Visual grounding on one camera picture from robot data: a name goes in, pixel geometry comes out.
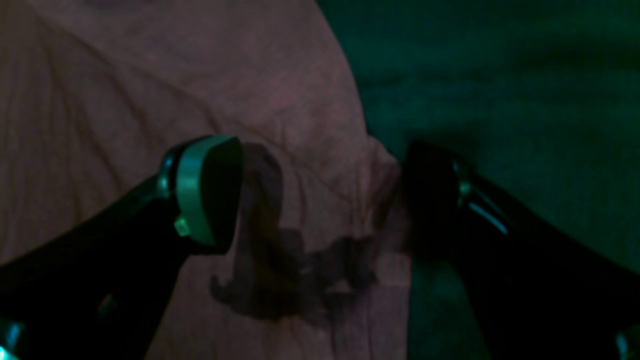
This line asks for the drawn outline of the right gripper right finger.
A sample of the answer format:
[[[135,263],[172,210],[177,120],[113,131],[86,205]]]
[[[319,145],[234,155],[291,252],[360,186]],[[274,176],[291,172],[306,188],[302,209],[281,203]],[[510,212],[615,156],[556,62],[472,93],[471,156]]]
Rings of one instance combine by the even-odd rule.
[[[414,257],[461,278],[494,360],[637,360],[639,276],[425,141],[402,169]]]

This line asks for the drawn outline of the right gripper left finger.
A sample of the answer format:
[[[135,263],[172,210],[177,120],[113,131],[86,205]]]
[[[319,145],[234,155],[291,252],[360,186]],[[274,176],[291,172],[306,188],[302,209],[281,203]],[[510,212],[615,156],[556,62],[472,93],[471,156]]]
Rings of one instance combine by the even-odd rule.
[[[1,267],[3,360],[142,360],[193,255],[234,240],[238,137],[174,146],[157,174]]]

